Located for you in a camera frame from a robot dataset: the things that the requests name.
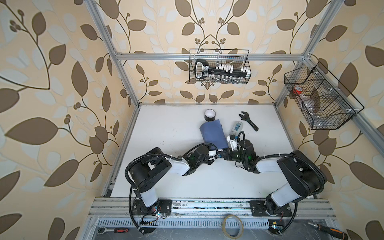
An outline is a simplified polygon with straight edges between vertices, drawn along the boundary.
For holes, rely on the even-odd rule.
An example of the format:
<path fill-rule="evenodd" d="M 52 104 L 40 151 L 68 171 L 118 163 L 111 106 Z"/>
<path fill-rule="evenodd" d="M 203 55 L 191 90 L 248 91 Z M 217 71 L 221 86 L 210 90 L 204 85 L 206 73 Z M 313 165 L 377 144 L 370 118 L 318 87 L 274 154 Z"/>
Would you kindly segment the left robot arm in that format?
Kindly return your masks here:
<path fill-rule="evenodd" d="M 129 216 L 136 229 L 145 235 L 147 232 L 137 223 L 133 215 L 135 195 L 142 201 L 146 208 L 144 216 L 156 216 L 159 218 L 160 200 L 156 194 L 155 185 L 166 174 L 189 176 L 201 165 L 212 165 L 219 158 L 219 149 L 212 143 L 202 143 L 188 150 L 184 155 L 175 157 L 165 154 L 156 147 L 146 154 L 132 160 L 126 167 L 124 175 L 130 184 L 129 192 Z"/>

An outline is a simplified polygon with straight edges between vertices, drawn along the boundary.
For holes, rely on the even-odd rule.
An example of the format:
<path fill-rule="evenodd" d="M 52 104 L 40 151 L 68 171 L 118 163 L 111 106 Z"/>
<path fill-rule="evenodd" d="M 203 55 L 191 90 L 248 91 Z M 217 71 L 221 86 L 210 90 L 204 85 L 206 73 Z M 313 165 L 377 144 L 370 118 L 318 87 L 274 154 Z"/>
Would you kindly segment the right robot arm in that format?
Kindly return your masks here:
<path fill-rule="evenodd" d="M 253 174 L 282 173 L 286 184 L 267 195 L 263 201 L 250 201 L 254 217 L 290 217 L 287 223 L 272 224 L 269 231 L 282 235 L 293 223 L 298 211 L 298 203 L 324 190 L 327 178 L 302 152 L 272 154 L 259 157 L 249 140 L 235 142 L 224 154 L 224 159 L 234 161 L 235 166 Z"/>

